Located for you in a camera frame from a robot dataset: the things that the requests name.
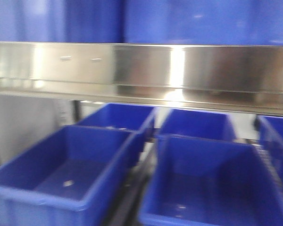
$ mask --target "metal frame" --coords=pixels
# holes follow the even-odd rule
[[[283,115],[283,47],[0,42],[0,94]]]

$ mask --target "metal rail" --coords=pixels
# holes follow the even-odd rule
[[[0,42],[0,94],[283,115],[283,47]]]

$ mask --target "plastic bin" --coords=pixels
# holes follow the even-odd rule
[[[158,139],[158,150],[160,143],[168,135],[223,141],[233,141],[237,138],[230,115],[181,109],[172,109],[155,134]]]
[[[77,123],[79,126],[101,127],[112,130],[137,132],[144,143],[153,134],[156,108],[142,105],[106,104]],[[131,155],[131,166],[139,160],[143,145]]]
[[[0,41],[121,42],[122,0],[0,0]]]
[[[271,162],[283,182],[283,117],[259,116],[260,144],[271,156]]]
[[[250,145],[171,137],[139,213],[147,226],[283,226],[283,198]]]
[[[283,46],[283,0],[260,0],[252,44]]]
[[[129,0],[125,41],[248,44],[253,0]]]
[[[98,226],[135,141],[68,126],[0,166],[0,226]]]

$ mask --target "blue container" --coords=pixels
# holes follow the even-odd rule
[[[122,0],[66,1],[67,41],[122,42]]]
[[[230,115],[205,111],[172,109],[157,131],[158,151],[161,142],[169,135],[233,141],[236,134]]]
[[[283,197],[251,145],[171,137],[139,220],[147,226],[283,226]]]
[[[125,41],[248,44],[253,0],[129,0]]]
[[[283,0],[260,0],[252,44],[283,45]]]
[[[136,136],[68,126],[0,166],[0,226],[98,226]]]
[[[283,117],[260,116],[260,144],[283,182]]]
[[[0,41],[121,42],[122,0],[0,0]]]
[[[136,132],[140,137],[140,149],[130,156],[130,166],[136,165],[139,154],[143,151],[146,139],[152,137],[156,108],[142,105],[106,104],[98,111],[77,123],[79,126],[107,128]]]

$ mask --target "stainless steel shelf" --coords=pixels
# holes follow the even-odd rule
[[[0,94],[283,115],[283,47],[0,42]]]

